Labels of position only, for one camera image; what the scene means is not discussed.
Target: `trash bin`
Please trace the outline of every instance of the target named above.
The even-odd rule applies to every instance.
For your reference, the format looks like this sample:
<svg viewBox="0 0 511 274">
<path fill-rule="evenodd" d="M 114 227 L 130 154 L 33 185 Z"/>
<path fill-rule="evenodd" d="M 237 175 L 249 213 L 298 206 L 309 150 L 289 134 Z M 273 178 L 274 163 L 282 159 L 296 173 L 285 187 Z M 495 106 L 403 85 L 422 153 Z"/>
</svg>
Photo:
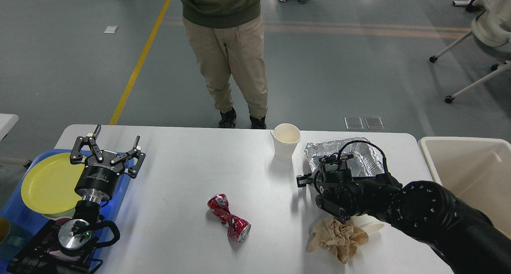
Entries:
<svg viewBox="0 0 511 274">
<path fill-rule="evenodd" d="M 473 137 L 424 137 L 418 143 L 433 181 L 511 238 L 511 145 Z"/>
</svg>

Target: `yellow plate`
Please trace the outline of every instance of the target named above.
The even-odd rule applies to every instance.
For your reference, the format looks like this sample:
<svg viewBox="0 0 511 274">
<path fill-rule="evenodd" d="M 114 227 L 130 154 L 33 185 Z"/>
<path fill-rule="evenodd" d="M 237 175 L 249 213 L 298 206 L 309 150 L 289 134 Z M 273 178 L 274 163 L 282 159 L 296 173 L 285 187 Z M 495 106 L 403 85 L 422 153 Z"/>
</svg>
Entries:
<svg viewBox="0 0 511 274">
<path fill-rule="evenodd" d="M 75 193 L 75 186 L 83 167 L 83 164 L 72 165 L 69 153 L 55 154 L 40 161 L 23 180 L 23 202 L 42 214 L 57 214 L 74 208 L 81 199 Z"/>
</svg>

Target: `khaki pants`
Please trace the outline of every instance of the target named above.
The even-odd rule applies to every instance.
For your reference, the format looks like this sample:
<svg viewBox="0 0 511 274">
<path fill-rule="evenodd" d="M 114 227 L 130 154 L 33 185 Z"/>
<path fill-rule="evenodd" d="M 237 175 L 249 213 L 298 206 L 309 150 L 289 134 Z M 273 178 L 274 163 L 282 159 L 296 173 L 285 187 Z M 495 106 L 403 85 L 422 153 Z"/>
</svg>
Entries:
<svg viewBox="0 0 511 274">
<path fill-rule="evenodd" d="M 234 105 L 229 78 L 232 74 L 257 119 L 268 110 L 266 64 L 263 59 L 264 33 L 261 16 L 232 28 L 210 28 L 183 18 L 186 35 L 195 52 L 200 73 L 215 100 L 215 108 L 228 112 Z"/>
</svg>

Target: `brown paper napkin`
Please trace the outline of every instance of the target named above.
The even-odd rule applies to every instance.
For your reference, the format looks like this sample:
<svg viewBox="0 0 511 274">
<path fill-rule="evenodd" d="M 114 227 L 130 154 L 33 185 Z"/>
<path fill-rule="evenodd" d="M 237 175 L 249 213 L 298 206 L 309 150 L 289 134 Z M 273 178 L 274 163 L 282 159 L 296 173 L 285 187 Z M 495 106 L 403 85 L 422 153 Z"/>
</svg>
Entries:
<svg viewBox="0 0 511 274">
<path fill-rule="evenodd" d="M 339 222 L 329 215 L 312 229 L 312 241 L 308 252 L 313 252 L 321 245 L 330 250 L 337 259 L 346 264 L 357 252 L 358 245 L 369 241 L 369 236 L 359 227 Z"/>
</svg>

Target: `red can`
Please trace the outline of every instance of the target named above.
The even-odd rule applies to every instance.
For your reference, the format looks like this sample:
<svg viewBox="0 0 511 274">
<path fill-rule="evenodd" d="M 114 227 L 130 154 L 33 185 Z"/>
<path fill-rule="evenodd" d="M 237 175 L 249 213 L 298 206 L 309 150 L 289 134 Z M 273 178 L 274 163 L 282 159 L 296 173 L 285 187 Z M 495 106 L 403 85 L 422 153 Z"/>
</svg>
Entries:
<svg viewBox="0 0 511 274">
<path fill-rule="evenodd" d="M 248 232 L 250 232 L 250 223 L 230 213 L 229 201 L 225 194 L 213 196 L 208 201 L 208 207 L 220 219 L 222 225 L 228 227 L 227 235 L 230 239 L 241 242 L 247 237 Z"/>
</svg>

